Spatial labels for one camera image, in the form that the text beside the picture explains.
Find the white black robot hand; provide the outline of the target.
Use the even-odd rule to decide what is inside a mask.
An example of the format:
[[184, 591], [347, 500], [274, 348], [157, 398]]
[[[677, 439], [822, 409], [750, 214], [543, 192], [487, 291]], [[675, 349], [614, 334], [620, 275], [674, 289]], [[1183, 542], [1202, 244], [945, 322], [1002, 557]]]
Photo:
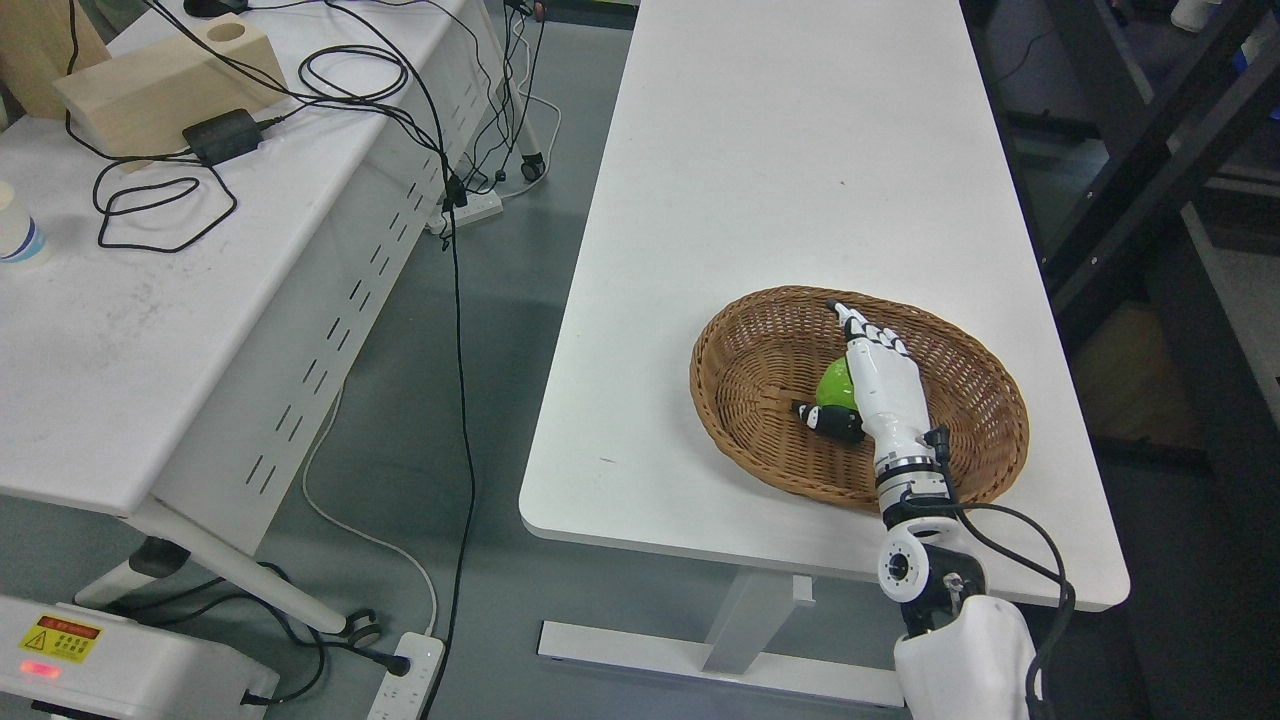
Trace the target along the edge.
[[941, 462], [923, 439], [933, 425], [920, 370], [906, 345], [895, 331], [870, 323], [854, 307], [836, 300], [826, 305], [844, 332], [856, 409], [795, 402], [794, 413], [809, 429], [837, 439], [854, 438], [858, 416], [859, 433], [874, 441], [878, 486], [897, 477], [941, 483]]

